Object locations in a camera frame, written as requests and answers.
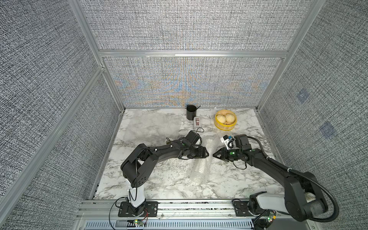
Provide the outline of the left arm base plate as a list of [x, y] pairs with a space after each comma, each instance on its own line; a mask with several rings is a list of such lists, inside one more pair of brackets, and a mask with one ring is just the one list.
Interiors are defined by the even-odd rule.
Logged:
[[121, 202], [118, 211], [118, 217], [157, 217], [159, 203], [156, 201], [145, 201], [137, 208], [129, 202]]

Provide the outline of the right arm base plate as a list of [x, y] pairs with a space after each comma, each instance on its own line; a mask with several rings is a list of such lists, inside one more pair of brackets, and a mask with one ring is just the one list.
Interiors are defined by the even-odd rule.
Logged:
[[249, 200], [233, 199], [231, 201], [237, 217], [257, 217], [248, 207]]

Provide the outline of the tall white ribbed vase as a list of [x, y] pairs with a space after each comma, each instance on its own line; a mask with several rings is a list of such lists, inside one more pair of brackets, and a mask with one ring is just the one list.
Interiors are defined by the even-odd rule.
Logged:
[[210, 168], [212, 163], [212, 154], [216, 152], [218, 141], [215, 137], [208, 137], [202, 143], [209, 154], [204, 159], [195, 159], [195, 164], [190, 174], [190, 180], [199, 185], [206, 184], [210, 175]]

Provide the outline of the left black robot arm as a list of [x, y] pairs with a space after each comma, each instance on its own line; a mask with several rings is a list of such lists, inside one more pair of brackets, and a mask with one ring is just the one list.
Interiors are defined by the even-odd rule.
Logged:
[[129, 184], [129, 204], [134, 209], [144, 205], [144, 184], [158, 163], [169, 159], [205, 159], [208, 156], [206, 147], [202, 146], [202, 138], [193, 130], [185, 137], [171, 140], [163, 146], [148, 147], [144, 143], [138, 145], [120, 166], [123, 177]]

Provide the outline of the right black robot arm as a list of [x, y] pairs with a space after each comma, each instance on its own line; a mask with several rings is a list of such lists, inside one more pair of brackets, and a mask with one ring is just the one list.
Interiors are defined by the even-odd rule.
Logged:
[[259, 192], [250, 196], [248, 210], [255, 216], [266, 210], [289, 214], [302, 222], [310, 219], [316, 222], [329, 222], [339, 214], [339, 207], [333, 196], [320, 183], [314, 174], [293, 170], [272, 159], [263, 147], [252, 148], [250, 136], [237, 135], [233, 138], [233, 148], [224, 146], [213, 157], [225, 162], [243, 161], [271, 176], [284, 188], [282, 195]]

